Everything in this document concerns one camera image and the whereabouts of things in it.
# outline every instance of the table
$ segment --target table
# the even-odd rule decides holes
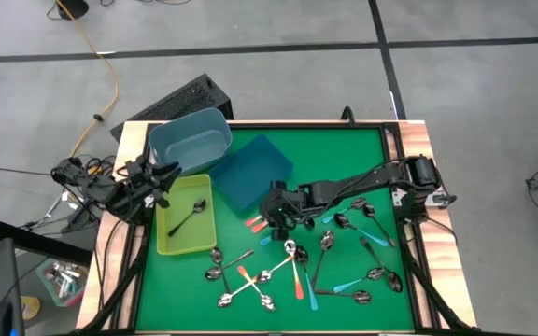
[[[357,123],[375,123],[376,121],[357,121]],[[301,124],[300,121],[230,121],[231,125],[242,124]],[[305,121],[304,126],[312,129],[314,126],[325,125],[342,125],[345,121],[333,121],[333,120],[312,120]],[[143,152],[145,147],[145,138],[147,133],[147,127],[149,123],[145,121],[130,121],[125,124],[124,134],[120,141],[120,148],[118,151],[118,157],[116,162],[118,165],[122,165],[127,160],[133,160]],[[423,121],[400,121],[398,122],[400,130],[400,136],[403,142],[403,150],[406,156],[424,154],[426,156],[432,156],[432,149],[427,135],[426,126]],[[393,154],[395,148],[391,147],[390,152]],[[430,210],[430,216],[449,225],[449,217],[447,211],[444,210]],[[101,222],[100,231],[97,237],[97,251],[100,256],[103,255],[106,240],[115,219],[110,214],[104,214]],[[454,245],[453,237],[448,235],[444,231],[424,224],[421,227],[423,234],[424,246],[426,250],[427,260],[430,266],[430,275],[432,282],[438,289],[440,294],[444,297],[446,302],[457,315],[466,323],[474,325],[474,314],[468,296],[468,290],[464,282],[462,268],[460,265],[460,257],[458,250]],[[125,246],[127,236],[127,227],[120,225],[116,234],[112,237],[109,254],[108,254],[108,267],[106,270],[106,281],[104,285],[104,294],[107,297],[118,281],[118,273],[121,265],[121,259]],[[98,298],[99,298],[99,285],[96,277],[96,266],[94,262],[91,266],[91,274],[87,283],[83,303],[78,316],[78,327],[87,324],[92,317],[96,314]],[[419,285],[416,285],[418,294],[418,306],[419,313],[423,326],[430,326],[431,320],[429,315],[429,309],[427,301],[424,298],[424,293],[420,290]],[[120,327],[128,325],[130,305],[132,304],[133,287],[129,287],[124,296],[124,304],[121,307],[120,314]]]

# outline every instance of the yellow tray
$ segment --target yellow tray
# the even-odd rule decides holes
[[[174,256],[215,247],[217,234],[209,175],[179,178],[163,197],[170,205],[166,209],[157,205],[157,252],[160,255]],[[194,203],[201,198],[206,200],[205,210],[192,214],[176,234],[168,237],[167,233],[192,211]]]

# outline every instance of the blue plastic bin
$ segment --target blue plastic bin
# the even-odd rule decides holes
[[[209,172],[213,185],[234,211],[245,211],[269,192],[271,181],[285,180],[293,164],[264,135],[258,135]]]
[[[180,175],[209,168],[225,156],[232,144],[232,132],[217,108],[189,114],[156,127],[149,145],[159,164],[177,161]]]

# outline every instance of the concrete floor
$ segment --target concrete floor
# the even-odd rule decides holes
[[[376,41],[364,0],[89,3],[80,22],[99,50]],[[0,56],[88,51],[71,22],[46,18],[51,4],[0,0]],[[538,36],[538,1],[378,5],[389,41]],[[427,120],[443,177],[459,196],[450,213],[479,326],[538,334],[538,212],[524,187],[538,169],[538,44],[392,49],[391,57],[407,117]],[[237,119],[335,119],[344,105],[358,119],[394,119],[377,49],[111,62],[120,100],[80,151],[97,157],[115,153],[111,127],[202,73],[232,98]],[[0,63],[0,167],[47,172],[111,95],[100,61]],[[0,172],[0,219],[40,217],[58,192],[46,177]],[[92,248],[94,235],[63,239]],[[20,273],[39,260],[20,256]],[[78,309],[53,307],[34,274],[21,287],[43,299],[29,334],[73,327]]]

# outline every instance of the container of tools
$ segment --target container of tools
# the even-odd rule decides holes
[[[89,274],[86,267],[55,259],[47,259],[36,273],[58,307],[71,307],[80,301]]]

